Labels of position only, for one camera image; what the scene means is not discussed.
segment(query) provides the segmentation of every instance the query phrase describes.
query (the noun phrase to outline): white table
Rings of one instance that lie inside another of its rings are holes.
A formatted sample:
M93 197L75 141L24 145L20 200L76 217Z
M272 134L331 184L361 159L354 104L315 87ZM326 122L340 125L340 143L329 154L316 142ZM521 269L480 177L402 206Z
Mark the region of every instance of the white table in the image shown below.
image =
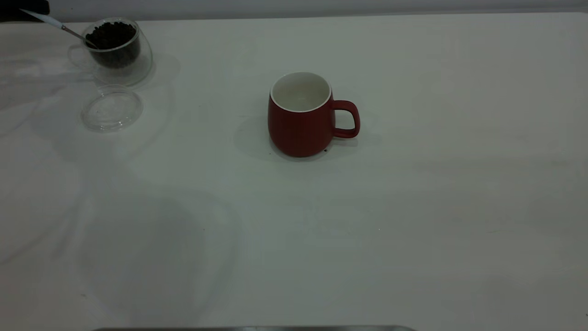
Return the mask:
M588 16L140 25L115 134L79 123L76 40L0 26L0 329L588 328ZM299 70L362 120L310 160L266 128Z

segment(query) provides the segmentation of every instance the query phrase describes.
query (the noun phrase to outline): white wall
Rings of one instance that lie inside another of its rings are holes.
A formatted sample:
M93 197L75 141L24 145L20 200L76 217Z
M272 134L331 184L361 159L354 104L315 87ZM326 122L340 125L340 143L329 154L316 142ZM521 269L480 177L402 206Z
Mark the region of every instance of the white wall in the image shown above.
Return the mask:
M49 0L64 21L367 15L432 11L562 11L588 0Z

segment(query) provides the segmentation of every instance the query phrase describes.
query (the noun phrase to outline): mug handle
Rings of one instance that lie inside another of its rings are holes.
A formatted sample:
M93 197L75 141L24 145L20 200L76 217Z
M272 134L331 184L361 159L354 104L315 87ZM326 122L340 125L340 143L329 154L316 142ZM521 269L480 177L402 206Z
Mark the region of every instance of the mug handle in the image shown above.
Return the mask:
M333 109L335 110L346 110L353 115L353 122L355 128L353 129L339 129L335 128L335 137L338 138L353 138L359 133L359 113L358 108L351 101L335 100L333 102Z
M74 56L74 52L79 52L78 49L82 50L83 60L80 60ZM84 54L82 45L79 45L79 44L78 45L71 45L68 48L68 59L69 59L69 62L73 63L73 65L80 68L82 71L90 72L90 73L92 71L94 71L94 66L89 61L88 56L86 54Z

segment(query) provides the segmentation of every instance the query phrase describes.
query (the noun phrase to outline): spoon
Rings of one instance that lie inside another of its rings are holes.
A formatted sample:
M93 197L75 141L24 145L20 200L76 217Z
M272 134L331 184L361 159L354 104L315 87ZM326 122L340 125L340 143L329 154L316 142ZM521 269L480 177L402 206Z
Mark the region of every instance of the spoon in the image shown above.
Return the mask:
M96 49L100 49L98 48L98 46L96 46L93 42L91 42L90 40L87 40L86 38L80 36L79 34L71 31L68 27L65 26L65 24L59 22L58 20L56 20L55 18L51 17L51 16L47 16L47 15L42 15L42 14L37 14L36 12L32 12L32 11L28 11L26 9L22 9L21 11L26 12L27 14L29 14L30 16L34 16L38 19L40 19L41 21L47 23L47 24L51 24L54 27L61 29L71 35L76 36L77 38L79 38L81 41L86 42L87 44L90 44L92 46L94 46Z

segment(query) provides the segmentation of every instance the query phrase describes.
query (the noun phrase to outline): mug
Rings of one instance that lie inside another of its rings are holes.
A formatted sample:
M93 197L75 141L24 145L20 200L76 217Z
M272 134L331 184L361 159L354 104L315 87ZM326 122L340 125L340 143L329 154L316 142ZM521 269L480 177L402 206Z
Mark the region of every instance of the mug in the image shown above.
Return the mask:
M353 115L355 128L335 127L335 110ZM350 101L333 100L329 83L311 72L294 72L278 79L269 93L269 135L289 156L307 157L327 147L333 139L359 133L358 108Z
M111 49L95 49L81 42L68 50L68 58L81 70L90 72L107 84L132 85L147 76L153 63L151 46L139 25L128 18L113 17L91 24L82 36L91 34L104 23L121 22L134 27L135 35L123 45Z

